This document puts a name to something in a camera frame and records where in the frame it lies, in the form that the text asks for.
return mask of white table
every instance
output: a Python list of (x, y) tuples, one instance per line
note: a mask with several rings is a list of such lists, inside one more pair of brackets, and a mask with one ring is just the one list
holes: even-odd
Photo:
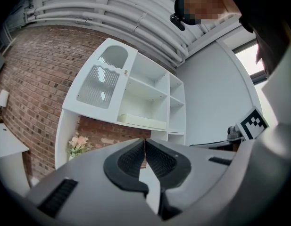
[(28, 150), (4, 124), (0, 124), (0, 180), (21, 196), (30, 190), (22, 157), (22, 152)]

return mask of white shelving unit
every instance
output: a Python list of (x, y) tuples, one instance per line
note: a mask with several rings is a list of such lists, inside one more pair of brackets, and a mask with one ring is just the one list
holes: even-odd
[(183, 83), (169, 71), (121, 42), (107, 39), (72, 83), (59, 119), (55, 166), (67, 162), (67, 145), (79, 115), (164, 133), (184, 144)]

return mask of window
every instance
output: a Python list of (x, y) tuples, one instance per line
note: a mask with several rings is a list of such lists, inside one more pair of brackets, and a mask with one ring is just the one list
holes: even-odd
[(266, 73), (262, 61), (255, 63), (257, 57), (258, 45), (256, 40), (252, 40), (238, 48), (233, 52), (245, 67), (254, 85), (267, 80)]

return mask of person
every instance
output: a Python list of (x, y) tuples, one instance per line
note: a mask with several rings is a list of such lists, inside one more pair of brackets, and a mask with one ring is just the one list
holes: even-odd
[(262, 59), (267, 76), (291, 43), (291, 0), (176, 0), (175, 15), (186, 24), (205, 24), (230, 14), (255, 33), (256, 63)]

